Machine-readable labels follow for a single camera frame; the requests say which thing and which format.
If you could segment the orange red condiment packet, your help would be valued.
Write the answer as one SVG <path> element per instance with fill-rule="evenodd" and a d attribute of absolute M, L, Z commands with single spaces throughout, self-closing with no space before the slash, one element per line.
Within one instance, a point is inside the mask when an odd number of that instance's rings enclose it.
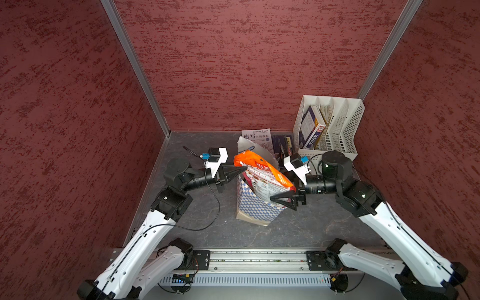
<path fill-rule="evenodd" d="M 270 201 L 271 196 L 296 190 L 295 185 L 284 174 L 250 150 L 237 154 L 234 165 L 247 167 L 245 176 L 256 196 L 264 201 Z"/>

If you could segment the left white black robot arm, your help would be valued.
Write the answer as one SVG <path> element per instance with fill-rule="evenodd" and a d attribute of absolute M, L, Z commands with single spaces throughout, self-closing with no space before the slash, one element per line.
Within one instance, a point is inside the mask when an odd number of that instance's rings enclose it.
<path fill-rule="evenodd" d="M 193 169 L 183 158 L 168 162 L 164 173 L 166 185 L 140 228 L 104 272 L 79 286 L 79 299 L 142 300 L 170 272 L 192 265 L 193 247 L 181 238 L 170 242 L 154 261 L 148 259 L 190 206 L 193 200 L 190 191 L 204 186 L 221 187 L 247 169 L 228 164 L 225 159 L 206 161 L 204 165 L 204 169 Z"/>

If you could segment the blue checkered paper bag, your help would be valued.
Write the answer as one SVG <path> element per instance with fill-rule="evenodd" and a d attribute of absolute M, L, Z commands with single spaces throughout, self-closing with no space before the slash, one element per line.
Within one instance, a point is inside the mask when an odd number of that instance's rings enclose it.
<path fill-rule="evenodd" d="M 260 155 L 267 162 L 272 164 L 279 172 L 279 164 L 274 155 L 262 146 L 240 137 L 237 141 L 238 154 L 250 150 Z M 239 220 L 247 221 L 260 226 L 268 226 L 274 221 L 285 209 L 278 203 L 264 201 L 253 192 L 253 189 L 245 176 L 245 172 L 237 181 L 237 212 L 236 217 Z"/>

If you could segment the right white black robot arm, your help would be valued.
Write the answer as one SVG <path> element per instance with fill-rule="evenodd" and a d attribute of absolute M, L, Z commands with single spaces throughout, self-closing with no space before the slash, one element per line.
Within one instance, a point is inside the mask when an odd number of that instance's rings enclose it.
<path fill-rule="evenodd" d="M 296 210 L 307 195 L 334 195 L 338 205 L 375 231 L 398 255 L 397 260 L 367 252 L 342 239 L 335 239 L 323 252 L 333 270 L 351 268 L 396 288 L 407 300 L 455 300 L 469 271 L 451 262 L 424 242 L 395 212 L 372 184 L 354 177 L 350 158 L 339 151 L 321 155 L 312 175 L 309 159 L 298 153 L 285 157 L 285 172 L 273 176 L 288 191 L 271 201 Z"/>

